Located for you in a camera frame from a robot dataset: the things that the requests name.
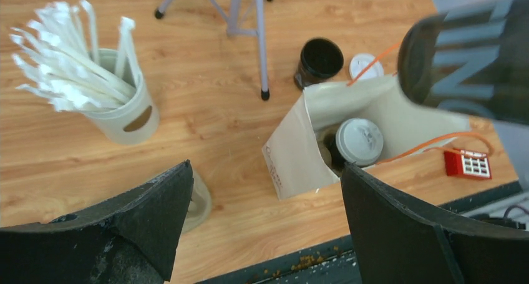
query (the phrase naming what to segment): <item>black bottle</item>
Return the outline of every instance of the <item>black bottle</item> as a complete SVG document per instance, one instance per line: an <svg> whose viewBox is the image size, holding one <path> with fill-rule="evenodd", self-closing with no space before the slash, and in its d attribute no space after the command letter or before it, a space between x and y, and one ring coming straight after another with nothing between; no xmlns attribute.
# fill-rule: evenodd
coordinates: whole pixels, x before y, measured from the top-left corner
<svg viewBox="0 0 529 284"><path fill-rule="evenodd" d="M529 0L425 18L404 38L397 65L416 104L529 125Z"/></svg>
<svg viewBox="0 0 529 284"><path fill-rule="evenodd" d="M328 133L323 138L323 144L331 153L331 167L337 172L342 172L345 167L346 160L338 150L336 145L336 131Z"/></svg>

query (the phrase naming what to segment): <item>white container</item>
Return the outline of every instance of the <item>white container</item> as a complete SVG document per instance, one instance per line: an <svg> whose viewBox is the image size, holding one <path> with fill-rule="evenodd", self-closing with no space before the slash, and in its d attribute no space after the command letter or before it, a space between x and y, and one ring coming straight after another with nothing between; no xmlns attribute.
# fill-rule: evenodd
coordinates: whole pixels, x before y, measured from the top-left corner
<svg viewBox="0 0 529 284"><path fill-rule="evenodd" d="M336 132L336 147L346 161L367 167L380 157L384 138L370 120L349 119Z"/></svg>
<svg viewBox="0 0 529 284"><path fill-rule="evenodd" d="M355 79L372 61L375 60L375 56L369 53L356 54L349 65L349 74L351 79ZM358 80L366 80L375 77L381 77L384 75L384 67L377 61L371 66L365 73L358 78Z"/></svg>
<svg viewBox="0 0 529 284"><path fill-rule="evenodd" d="M182 234L201 225L210 216L211 209L213 208L211 193L195 169L193 169L193 179L193 193L183 223Z"/></svg>
<svg viewBox="0 0 529 284"><path fill-rule="evenodd" d="M100 49L100 65L113 72L117 51ZM133 75L128 63L125 65L123 80L134 86ZM152 101L142 77L136 93L122 107L108 112L84 112L111 141L122 145L135 145L149 139L158 129L160 113Z"/></svg>

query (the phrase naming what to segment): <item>metal stool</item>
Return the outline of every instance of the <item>metal stool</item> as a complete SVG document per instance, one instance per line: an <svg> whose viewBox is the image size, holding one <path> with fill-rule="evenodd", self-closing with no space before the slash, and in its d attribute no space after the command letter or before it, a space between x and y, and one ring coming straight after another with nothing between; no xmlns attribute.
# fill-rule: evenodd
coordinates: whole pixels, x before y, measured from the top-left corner
<svg viewBox="0 0 529 284"><path fill-rule="evenodd" d="M173 0L163 0L162 4L156 9L154 16L157 19L163 18L165 11ZM228 23L226 33L229 36L256 36L259 40L259 60L261 67L261 98L268 100L270 98L270 91L268 89L268 71L266 68L266 41L265 41L265 16L263 13L263 0L254 0L257 13L257 29L240 29L239 28L239 10L241 7L241 0L230 1L230 12L226 15L224 10L218 5L215 0L210 0L215 6L220 15Z"/></svg>

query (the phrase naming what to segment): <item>disposable cup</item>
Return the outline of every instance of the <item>disposable cup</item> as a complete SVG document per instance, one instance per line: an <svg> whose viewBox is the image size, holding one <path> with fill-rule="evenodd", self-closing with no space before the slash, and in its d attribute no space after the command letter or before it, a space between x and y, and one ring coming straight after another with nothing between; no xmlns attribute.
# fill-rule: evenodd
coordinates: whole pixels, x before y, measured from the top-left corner
<svg viewBox="0 0 529 284"><path fill-rule="evenodd" d="M294 83L300 89L334 77L344 66L344 56L332 41L317 37L308 41L299 57Z"/></svg>
<svg viewBox="0 0 529 284"><path fill-rule="evenodd" d="M114 72L117 51L99 50L100 65ZM134 85L134 76L128 62L125 65L123 80L133 87L136 93L122 107L107 112L83 112L111 141L122 145L135 145L149 139L158 129L160 113L154 104L141 77Z"/></svg>

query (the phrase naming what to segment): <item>black cup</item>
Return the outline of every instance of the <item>black cup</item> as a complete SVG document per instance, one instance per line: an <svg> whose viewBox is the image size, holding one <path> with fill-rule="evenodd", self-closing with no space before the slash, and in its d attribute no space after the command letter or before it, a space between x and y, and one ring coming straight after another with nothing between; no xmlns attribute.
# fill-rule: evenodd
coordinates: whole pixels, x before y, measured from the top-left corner
<svg viewBox="0 0 529 284"><path fill-rule="evenodd" d="M322 37L312 39L301 50L294 83L304 89L325 82L338 74L343 66L344 56L335 43Z"/></svg>
<svg viewBox="0 0 529 284"><path fill-rule="evenodd" d="M331 167L338 172L342 172L345 167L346 160L338 150L336 145L336 132L330 133L323 138L323 145L331 153Z"/></svg>

